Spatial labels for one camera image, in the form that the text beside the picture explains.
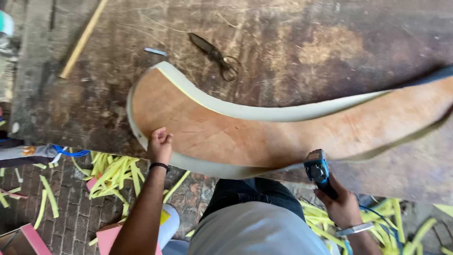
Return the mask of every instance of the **yellow label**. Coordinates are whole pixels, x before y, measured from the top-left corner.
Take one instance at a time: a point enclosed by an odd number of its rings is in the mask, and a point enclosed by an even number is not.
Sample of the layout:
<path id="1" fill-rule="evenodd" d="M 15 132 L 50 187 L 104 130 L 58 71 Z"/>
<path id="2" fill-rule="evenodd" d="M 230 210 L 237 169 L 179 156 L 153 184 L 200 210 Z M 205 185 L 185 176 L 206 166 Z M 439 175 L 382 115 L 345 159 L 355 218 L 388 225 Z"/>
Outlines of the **yellow label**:
<path id="1" fill-rule="evenodd" d="M 160 225 L 164 224 L 170 218 L 170 214 L 162 209 L 162 213 L 160 214 Z"/>

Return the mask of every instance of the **scissors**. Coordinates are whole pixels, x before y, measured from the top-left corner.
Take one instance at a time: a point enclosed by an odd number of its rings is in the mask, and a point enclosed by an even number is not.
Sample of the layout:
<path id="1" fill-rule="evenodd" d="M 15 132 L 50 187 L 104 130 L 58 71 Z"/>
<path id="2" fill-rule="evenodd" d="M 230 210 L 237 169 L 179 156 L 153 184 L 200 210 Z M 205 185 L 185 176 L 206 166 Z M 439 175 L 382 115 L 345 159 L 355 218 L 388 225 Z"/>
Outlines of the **scissors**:
<path id="1" fill-rule="evenodd" d="M 220 53 L 219 50 L 217 50 L 214 45 L 206 41 L 205 39 L 201 38 L 200 36 L 194 34 L 194 33 L 189 33 L 190 40 L 198 46 L 200 49 L 203 50 L 208 56 L 209 59 L 216 61 L 220 65 L 222 77 L 226 81 L 234 81 L 236 79 L 236 76 L 238 75 L 238 71 L 234 69 L 227 61 L 226 59 L 232 59 L 239 65 L 241 63 L 234 57 L 232 56 L 226 56 L 224 57 L 222 53 Z"/>

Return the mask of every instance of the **dark jeans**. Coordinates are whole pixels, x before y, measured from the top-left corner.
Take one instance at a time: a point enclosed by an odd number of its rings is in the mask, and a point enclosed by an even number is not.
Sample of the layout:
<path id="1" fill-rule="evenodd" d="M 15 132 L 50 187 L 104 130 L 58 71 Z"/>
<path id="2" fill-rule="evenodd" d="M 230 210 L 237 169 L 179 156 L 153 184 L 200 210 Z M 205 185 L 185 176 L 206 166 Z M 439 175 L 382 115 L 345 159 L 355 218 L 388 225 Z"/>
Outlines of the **dark jeans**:
<path id="1" fill-rule="evenodd" d="M 217 210 L 250 201 L 260 201 L 286 208 L 305 221 L 302 206 L 289 189 L 278 181 L 264 178 L 220 179 L 200 221 Z"/>

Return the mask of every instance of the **pink foam piece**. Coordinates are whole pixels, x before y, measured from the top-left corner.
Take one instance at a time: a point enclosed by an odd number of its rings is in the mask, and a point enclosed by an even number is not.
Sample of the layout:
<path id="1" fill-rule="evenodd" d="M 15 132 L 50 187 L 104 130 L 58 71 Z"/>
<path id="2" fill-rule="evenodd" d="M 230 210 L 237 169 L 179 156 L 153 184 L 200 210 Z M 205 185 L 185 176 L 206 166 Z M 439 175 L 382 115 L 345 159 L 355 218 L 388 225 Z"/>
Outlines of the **pink foam piece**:
<path id="1" fill-rule="evenodd" d="M 123 227 L 123 224 L 124 222 L 108 225 L 96 232 L 97 245 L 99 247 L 99 253 L 101 255 L 108 255 L 110 253 L 113 242 L 115 242 L 115 239 L 118 236 L 121 228 Z M 157 243 L 155 255 L 162 255 L 159 243 Z"/>
<path id="2" fill-rule="evenodd" d="M 87 188 L 88 188 L 88 191 L 91 191 L 91 189 L 93 188 L 93 186 L 96 184 L 97 182 L 97 179 L 96 178 L 91 178 L 88 182 L 87 182 Z"/>
<path id="3" fill-rule="evenodd" d="M 20 227 L 20 230 L 24 234 L 25 238 L 27 238 L 28 242 L 37 255 L 52 255 L 52 253 L 50 253 L 49 249 L 45 245 L 44 241 L 41 239 L 41 237 L 39 237 L 38 233 L 31 224 Z"/>

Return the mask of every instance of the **cloth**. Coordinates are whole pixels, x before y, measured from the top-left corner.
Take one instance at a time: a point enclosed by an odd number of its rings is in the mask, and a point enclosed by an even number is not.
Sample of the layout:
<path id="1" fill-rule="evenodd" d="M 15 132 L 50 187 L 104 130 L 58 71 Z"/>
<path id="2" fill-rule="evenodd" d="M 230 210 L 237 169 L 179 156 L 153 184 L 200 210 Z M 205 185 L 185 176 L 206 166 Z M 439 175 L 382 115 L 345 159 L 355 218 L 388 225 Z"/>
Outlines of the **cloth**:
<path id="1" fill-rule="evenodd" d="M 305 221 L 302 206 L 287 187 L 270 179 L 250 178 L 220 179 L 200 222 L 217 210 L 250 201 L 260 201 L 286 208 Z"/>
<path id="2" fill-rule="evenodd" d="M 252 201 L 211 213 L 190 241 L 187 255 L 330 255 L 298 215 Z"/>

